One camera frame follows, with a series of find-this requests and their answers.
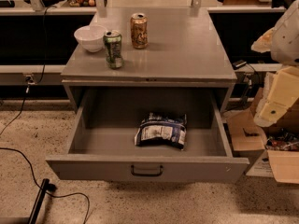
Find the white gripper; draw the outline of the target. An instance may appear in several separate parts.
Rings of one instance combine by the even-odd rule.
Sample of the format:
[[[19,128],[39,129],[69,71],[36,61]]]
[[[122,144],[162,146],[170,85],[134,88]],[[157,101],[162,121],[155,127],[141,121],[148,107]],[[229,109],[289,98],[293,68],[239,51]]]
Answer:
[[[267,30],[251,45],[253,51],[265,53],[271,50],[274,29]],[[286,66],[274,74],[270,91],[256,107],[254,123],[270,127],[284,116],[299,98],[299,68]]]

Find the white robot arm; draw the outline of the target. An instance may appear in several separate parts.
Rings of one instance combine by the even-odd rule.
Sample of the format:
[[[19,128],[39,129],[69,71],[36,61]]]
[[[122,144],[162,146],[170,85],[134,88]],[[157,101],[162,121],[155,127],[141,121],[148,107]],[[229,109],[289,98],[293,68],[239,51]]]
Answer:
[[[264,83],[254,122],[261,127],[275,124],[299,98],[299,0],[295,0],[275,26],[261,35],[251,49],[265,53],[282,67]]]

